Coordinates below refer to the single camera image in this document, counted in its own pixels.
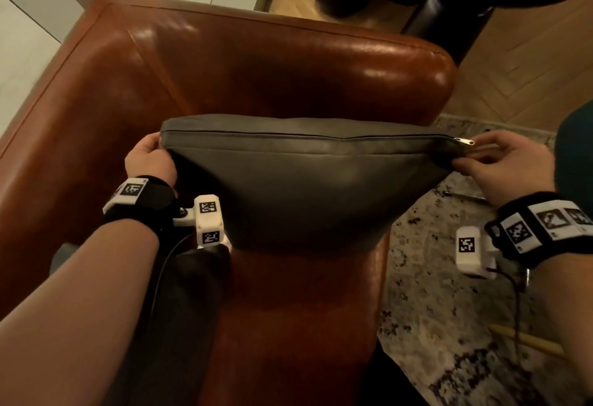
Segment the person's left hand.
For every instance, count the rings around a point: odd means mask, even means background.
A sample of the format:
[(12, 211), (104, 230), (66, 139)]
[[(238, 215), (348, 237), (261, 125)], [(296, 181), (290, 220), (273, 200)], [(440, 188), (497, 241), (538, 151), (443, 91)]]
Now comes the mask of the person's left hand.
[(170, 187), (177, 181), (177, 170), (167, 150), (152, 153), (137, 153), (137, 144), (124, 159), (124, 168), (129, 178), (140, 178), (147, 175), (158, 178)]

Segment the person's right hand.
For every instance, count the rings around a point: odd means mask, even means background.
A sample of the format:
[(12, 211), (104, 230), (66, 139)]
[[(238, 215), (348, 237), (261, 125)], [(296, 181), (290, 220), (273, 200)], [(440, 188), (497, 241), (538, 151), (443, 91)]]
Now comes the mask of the person's right hand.
[(507, 130), (474, 137), (477, 148), (456, 159), (475, 159), (489, 167), (489, 180), (477, 185), (494, 208), (540, 192), (555, 192), (552, 152), (543, 144)]

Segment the grey leather cushion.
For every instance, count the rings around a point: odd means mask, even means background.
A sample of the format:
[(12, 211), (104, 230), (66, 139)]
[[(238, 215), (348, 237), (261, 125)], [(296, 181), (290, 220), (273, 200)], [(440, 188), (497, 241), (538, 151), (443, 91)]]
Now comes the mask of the grey leather cushion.
[(373, 249), (469, 149), (441, 130), (338, 118), (195, 115), (163, 122), (179, 193), (218, 196), (232, 246)]

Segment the person's left forearm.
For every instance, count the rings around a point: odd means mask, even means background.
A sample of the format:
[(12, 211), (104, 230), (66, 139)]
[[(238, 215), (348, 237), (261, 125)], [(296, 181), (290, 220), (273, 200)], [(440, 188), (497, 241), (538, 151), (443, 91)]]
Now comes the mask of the person's left forearm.
[(101, 226), (0, 321), (0, 406), (99, 406), (128, 349), (159, 240)]

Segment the person's right forearm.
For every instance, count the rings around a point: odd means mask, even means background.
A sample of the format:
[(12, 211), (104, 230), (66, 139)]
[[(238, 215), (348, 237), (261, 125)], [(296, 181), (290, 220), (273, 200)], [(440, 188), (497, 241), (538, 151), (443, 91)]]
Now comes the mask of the person's right forearm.
[(593, 254), (556, 255), (534, 269), (531, 282), (593, 401)]

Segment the thin metal rod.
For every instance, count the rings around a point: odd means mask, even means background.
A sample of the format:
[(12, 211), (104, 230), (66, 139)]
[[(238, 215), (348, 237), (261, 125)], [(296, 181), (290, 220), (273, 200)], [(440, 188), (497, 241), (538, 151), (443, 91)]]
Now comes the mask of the thin metal rod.
[(486, 200), (483, 197), (476, 196), (476, 195), (462, 194), (462, 193), (456, 193), (456, 192), (452, 192), (452, 191), (443, 191), (441, 193), (444, 197), (471, 201), (471, 202), (481, 204), (481, 205), (486, 205), (486, 206), (491, 205), (491, 203), (488, 200)]

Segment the black left wristband with markers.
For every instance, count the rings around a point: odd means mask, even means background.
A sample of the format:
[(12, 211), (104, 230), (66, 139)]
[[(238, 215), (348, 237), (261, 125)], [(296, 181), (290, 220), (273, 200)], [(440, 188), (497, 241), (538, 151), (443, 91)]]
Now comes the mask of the black left wristband with markers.
[(103, 207), (103, 223), (134, 220), (162, 237), (180, 213), (174, 189), (151, 175), (127, 178)]

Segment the black wristband with markers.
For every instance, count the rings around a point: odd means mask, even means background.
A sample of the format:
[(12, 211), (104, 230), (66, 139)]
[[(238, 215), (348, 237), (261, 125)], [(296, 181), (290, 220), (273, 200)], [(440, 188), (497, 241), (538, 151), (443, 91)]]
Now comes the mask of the black wristband with markers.
[(565, 253), (593, 255), (593, 220), (553, 192), (506, 203), (484, 230), (504, 258), (530, 270)]
[(103, 207), (103, 223), (134, 220), (162, 237), (180, 213), (174, 189), (151, 175), (127, 178)]

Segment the black right wristband with markers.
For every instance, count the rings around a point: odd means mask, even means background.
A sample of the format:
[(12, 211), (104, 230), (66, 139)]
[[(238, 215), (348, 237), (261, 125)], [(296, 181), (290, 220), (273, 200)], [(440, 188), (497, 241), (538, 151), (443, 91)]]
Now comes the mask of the black right wristband with markers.
[(553, 192), (506, 203), (484, 230), (504, 258), (530, 270), (565, 253), (593, 255), (593, 220)]

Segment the dark teal fabric object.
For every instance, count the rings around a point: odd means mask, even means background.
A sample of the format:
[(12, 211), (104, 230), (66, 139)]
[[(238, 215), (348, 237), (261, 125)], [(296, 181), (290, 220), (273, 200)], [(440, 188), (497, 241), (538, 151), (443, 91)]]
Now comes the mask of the dark teal fabric object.
[(558, 193), (575, 202), (593, 220), (593, 100), (563, 120), (554, 154)]

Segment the brown leather sofa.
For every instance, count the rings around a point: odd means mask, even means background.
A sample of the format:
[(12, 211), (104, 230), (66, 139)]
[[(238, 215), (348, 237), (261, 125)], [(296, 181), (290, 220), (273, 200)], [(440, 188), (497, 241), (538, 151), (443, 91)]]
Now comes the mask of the brown leather sofa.
[[(94, 0), (0, 137), (0, 321), (105, 225), (125, 157), (168, 119), (429, 127), (455, 71), (444, 50), (407, 36), (181, 0)], [(378, 396), (390, 231), (367, 251), (232, 246), (196, 406)], [(151, 275), (159, 257), (197, 249), (195, 228), (158, 240)]]

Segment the speckled patterned rug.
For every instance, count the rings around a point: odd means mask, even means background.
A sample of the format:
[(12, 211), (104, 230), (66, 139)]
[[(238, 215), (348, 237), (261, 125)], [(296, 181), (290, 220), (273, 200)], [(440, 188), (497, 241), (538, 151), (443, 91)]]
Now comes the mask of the speckled patterned rug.
[(483, 225), (492, 210), (444, 192), (481, 196), (452, 173), (391, 228), (378, 337), (431, 406), (583, 406), (585, 395), (559, 358), (493, 335), (512, 328), (515, 293), (505, 277), (468, 278), (455, 264), (456, 230)]

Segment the wooden stick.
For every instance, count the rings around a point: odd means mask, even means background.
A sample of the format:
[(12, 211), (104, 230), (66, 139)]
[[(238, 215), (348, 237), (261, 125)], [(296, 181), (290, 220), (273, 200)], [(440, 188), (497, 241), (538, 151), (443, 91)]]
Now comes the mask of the wooden stick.
[(546, 340), (544, 338), (526, 334), (521, 331), (515, 331), (512, 328), (494, 323), (489, 324), (487, 327), (493, 334), (513, 339), (513, 341), (519, 345), (539, 351), (554, 358), (567, 360), (567, 355), (565, 354), (561, 344), (558, 342)]

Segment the person's dark grey trouser leg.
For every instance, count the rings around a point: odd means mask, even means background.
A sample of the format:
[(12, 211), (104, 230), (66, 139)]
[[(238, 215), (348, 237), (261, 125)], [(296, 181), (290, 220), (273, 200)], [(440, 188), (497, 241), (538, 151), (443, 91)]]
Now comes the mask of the person's dark grey trouser leg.
[(223, 245), (158, 258), (101, 406), (196, 406), (229, 272)]

